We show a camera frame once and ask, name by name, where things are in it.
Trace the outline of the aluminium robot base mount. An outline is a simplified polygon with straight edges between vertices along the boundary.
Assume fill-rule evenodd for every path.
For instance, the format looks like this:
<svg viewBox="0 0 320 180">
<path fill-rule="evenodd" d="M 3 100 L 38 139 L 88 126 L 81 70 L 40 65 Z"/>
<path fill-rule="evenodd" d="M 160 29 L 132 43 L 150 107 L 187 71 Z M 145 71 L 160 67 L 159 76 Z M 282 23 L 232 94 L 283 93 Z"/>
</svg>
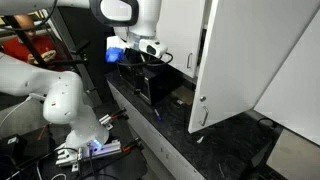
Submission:
<svg viewBox="0 0 320 180">
<path fill-rule="evenodd" d="M 56 148 L 56 165 L 71 166 L 75 172 L 80 170 L 81 162 L 127 153 L 140 144 L 139 138 L 126 144 L 122 144 L 118 139 L 108 143 L 111 137 L 110 130 L 113 128 L 112 121 L 113 117 L 106 114 L 99 120 L 81 121 L 72 127 L 66 141 Z"/>
</svg>

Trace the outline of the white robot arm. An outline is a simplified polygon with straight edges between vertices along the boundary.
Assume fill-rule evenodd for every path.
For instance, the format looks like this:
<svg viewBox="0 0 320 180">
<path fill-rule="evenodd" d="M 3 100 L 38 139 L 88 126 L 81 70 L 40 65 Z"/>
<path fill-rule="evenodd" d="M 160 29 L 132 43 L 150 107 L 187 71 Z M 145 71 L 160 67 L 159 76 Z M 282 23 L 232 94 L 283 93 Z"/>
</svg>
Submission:
<svg viewBox="0 0 320 180">
<path fill-rule="evenodd" d="M 130 48 L 160 57 L 167 51 L 156 38 L 161 5 L 162 0 L 0 0 L 0 15 L 22 15 L 57 6 L 89 9 L 106 26 L 126 27 L 134 37 L 128 41 Z M 109 138 L 108 130 L 84 102 L 83 83 L 74 72 L 47 70 L 2 54 L 0 92 L 13 96 L 43 94 L 44 118 L 71 126 L 66 138 L 68 148 L 78 149 L 89 143 L 103 146 Z"/>
</svg>

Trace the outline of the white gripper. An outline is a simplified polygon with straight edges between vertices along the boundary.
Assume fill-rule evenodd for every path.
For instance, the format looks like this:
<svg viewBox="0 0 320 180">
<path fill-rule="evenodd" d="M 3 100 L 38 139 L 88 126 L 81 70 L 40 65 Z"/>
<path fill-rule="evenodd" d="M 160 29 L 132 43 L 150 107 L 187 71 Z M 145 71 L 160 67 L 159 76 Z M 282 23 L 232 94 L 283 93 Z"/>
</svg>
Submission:
<svg viewBox="0 0 320 180">
<path fill-rule="evenodd" d="M 161 43 L 156 36 L 141 36 L 132 32 L 127 34 L 127 38 L 125 40 L 119 36 L 111 36 L 107 38 L 108 53 L 123 55 L 125 51 L 129 49 L 160 58 L 167 52 L 168 47 Z"/>
</svg>

